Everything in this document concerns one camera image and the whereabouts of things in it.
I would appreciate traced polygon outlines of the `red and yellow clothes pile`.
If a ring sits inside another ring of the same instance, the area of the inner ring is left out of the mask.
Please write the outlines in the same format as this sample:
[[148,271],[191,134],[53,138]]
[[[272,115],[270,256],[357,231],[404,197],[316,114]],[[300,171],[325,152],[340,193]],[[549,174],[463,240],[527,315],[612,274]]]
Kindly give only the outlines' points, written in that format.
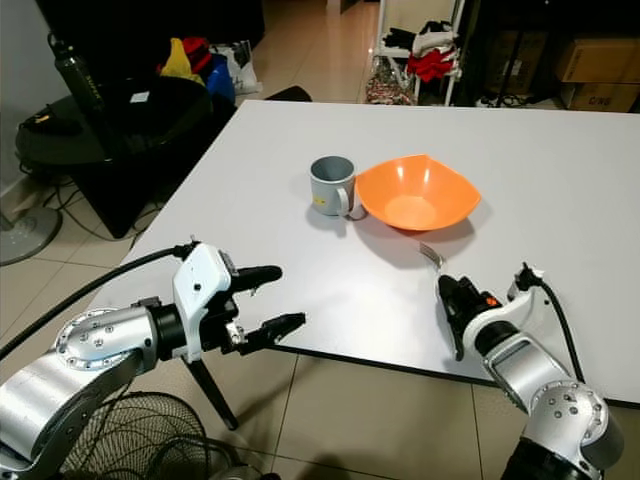
[[205,86],[214,64],[210,44],[204,37],[170,38],[169,54],[157,67],[161,77],[186,79]]

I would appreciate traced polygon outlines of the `white plastic bag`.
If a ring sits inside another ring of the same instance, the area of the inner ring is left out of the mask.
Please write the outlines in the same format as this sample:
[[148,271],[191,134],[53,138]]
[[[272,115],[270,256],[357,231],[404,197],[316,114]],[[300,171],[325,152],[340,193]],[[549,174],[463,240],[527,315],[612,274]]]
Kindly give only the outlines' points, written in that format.
[[248,40],[220,44],[221,55],[227,58],[228,69],[236,95],[251,95],[262,91],[262,84],[252,64],[252,44]]

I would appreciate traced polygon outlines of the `patterned bag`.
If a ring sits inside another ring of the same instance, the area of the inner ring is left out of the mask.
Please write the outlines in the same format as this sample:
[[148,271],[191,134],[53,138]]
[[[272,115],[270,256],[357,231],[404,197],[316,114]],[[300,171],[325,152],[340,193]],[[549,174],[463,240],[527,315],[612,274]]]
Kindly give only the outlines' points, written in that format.
[[375,55],[365,84],[364,102],[372,105],[415,105],[410,74],[399,68],[393,59]]

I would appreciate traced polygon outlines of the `grey mug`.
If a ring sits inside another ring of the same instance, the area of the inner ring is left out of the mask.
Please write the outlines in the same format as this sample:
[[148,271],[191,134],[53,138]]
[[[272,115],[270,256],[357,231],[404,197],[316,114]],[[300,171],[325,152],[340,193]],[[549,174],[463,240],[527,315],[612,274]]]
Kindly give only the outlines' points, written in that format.
[[357,205],[356,168],[347,157],[325,156],[310,165],[312,207],[321,215],[364,220],[369,212]]

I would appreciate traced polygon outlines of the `black bottle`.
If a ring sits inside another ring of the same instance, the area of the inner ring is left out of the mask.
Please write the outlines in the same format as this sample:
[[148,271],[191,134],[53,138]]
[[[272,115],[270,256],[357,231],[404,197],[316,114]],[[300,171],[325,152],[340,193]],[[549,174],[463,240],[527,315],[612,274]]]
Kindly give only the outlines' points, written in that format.
[[84,115],[101,115],[105,109],[105,102],[97,90],[86,61],[72,46],[56,37],[54,32],[47,35],[47,45],[54,55],[55,69],[67,84],[70,95],[84,111]]

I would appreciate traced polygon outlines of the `orange plastic bowl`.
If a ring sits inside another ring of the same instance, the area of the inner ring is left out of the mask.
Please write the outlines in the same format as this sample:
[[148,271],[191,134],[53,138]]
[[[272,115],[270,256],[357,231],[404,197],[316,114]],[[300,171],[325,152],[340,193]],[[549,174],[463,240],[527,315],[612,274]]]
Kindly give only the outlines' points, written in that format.
[[425,154],[371,166],[357,174],[355,192],[374,218],[419,232],[453,227],[483,200],[470,180]]

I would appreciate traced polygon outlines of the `printed cardboard box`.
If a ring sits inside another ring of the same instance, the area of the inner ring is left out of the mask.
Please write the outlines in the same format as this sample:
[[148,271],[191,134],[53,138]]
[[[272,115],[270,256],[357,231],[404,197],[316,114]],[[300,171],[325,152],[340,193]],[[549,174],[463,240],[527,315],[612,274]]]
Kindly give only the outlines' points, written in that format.
[[568,110],[595,113],[628,113],[640,99],[640,84],[566,84],[564,105]]

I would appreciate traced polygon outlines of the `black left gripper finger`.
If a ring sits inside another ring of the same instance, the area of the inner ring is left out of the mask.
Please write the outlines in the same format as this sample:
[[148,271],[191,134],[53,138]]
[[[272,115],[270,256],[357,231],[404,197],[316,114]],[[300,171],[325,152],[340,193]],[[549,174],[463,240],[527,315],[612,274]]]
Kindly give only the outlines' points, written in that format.
[[238,268],[232,274],[232,291],[256,291],[261,285],[278,282],[278,280],[282,279],[282,276],[283,270],[275,265]]
[[239,346],[242,355],[261,351],[261,349],[276,346],[284,337],[296,332],[306,324],[306,314],[283,314],[266,320],[259,329],[244,335],[244,342]]

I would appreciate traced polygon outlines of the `blue bag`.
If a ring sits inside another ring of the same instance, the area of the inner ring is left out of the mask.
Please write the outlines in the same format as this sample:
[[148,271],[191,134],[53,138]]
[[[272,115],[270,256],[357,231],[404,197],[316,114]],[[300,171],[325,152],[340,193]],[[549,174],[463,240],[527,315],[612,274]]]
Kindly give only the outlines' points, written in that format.
[[230,73],[227,58],[218,54],[218,52],[212,52],[210,58],[212,69],[206,78],[207,91],[215,99],[224,99],[230,102],[236,101],[236,86],[234,86],[234,79],[232,73]]

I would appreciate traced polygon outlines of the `black cloth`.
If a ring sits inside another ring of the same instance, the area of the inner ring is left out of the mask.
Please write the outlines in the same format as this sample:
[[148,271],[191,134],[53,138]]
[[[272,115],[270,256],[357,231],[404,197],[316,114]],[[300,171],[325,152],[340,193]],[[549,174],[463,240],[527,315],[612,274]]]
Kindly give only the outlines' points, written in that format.
[[411,51],[415,44],[416,33],[396,27],[390,27],[388,32],[381,37],[381,46],[384,49]]

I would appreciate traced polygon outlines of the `black round side table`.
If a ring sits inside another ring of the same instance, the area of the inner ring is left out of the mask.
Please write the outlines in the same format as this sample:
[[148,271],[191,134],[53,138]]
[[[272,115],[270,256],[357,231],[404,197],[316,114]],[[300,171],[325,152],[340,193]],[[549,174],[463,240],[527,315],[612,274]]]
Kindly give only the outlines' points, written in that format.
[[[150,92],[146,102],[133,93]],[[215,99],[188,79],[156,78],[109,96],[101,115],[88,114],[72,96],[47,106],[60,122],[78,125],[73,134],[38,133],[20,125],[15,155],[33,174],[73,180],[110,236],[128,236],[148,202],[173,191],[195,169],[236,104]]]

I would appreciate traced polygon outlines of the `black chair back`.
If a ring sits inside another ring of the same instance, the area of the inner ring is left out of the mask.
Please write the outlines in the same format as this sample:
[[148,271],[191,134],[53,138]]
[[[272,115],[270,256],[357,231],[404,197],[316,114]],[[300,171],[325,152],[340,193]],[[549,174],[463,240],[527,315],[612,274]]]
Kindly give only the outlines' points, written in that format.
[[271,95],[266,96],[266,100],[268,101],[287,101],[287,102],[312,102],[312,96],[308,93],[305,88],[301,86],[291,86],[288,88],[284,88],[284,90],[280,90],[275,93],[271,93]]

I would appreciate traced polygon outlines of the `white rack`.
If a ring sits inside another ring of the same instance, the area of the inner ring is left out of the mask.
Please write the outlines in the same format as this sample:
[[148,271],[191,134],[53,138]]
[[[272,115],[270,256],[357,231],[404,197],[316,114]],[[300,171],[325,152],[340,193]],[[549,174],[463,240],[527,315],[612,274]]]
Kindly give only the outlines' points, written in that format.
[[379,0],[366,101],[416,105],[425,84],[444,84],[444,105],[462,76],[460,17],[466,0]]

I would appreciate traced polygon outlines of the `metal spoon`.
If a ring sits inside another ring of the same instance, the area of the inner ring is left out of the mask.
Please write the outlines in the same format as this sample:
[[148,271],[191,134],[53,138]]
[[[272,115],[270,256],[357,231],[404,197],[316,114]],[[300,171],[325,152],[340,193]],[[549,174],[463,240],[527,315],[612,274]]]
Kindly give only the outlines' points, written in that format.
[[[438,274],[438,276],[436,276],[436,293],[438,293],[439,275],[448,274],[447,271],[445,271],[444,257],[439,255],[429,244],[425,243],[419,243],[419,252],[421,255],[424,255],[426,259],[433,262],[436,274]],[[449,338],[452,340],[454,361],[461,362],[463,358],[465,358],[465,346],[462,344],[462,332],[458,332],[458,317],[445,316],[445,324],[447,324],[449,328]]]

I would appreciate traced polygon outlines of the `black table leg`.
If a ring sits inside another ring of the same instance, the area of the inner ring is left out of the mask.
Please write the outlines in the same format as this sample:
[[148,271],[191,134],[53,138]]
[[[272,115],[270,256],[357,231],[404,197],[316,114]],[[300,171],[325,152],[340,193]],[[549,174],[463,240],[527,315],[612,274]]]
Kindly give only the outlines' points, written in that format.
[[214,407],[214,410],[218,412],[221,421],[224,422],[225,428],[228,430],[237,430],[241,426],[241,422],[237,419],[236,413],[232,411],[227,398],[221,393],[221,389],[216,384],[209,367],[205,362],[197,358],[195,361],[188,362],[186,364],[189,375],[195,379],[196,384],[200,387],[201,392],[205,394],[207,401]]

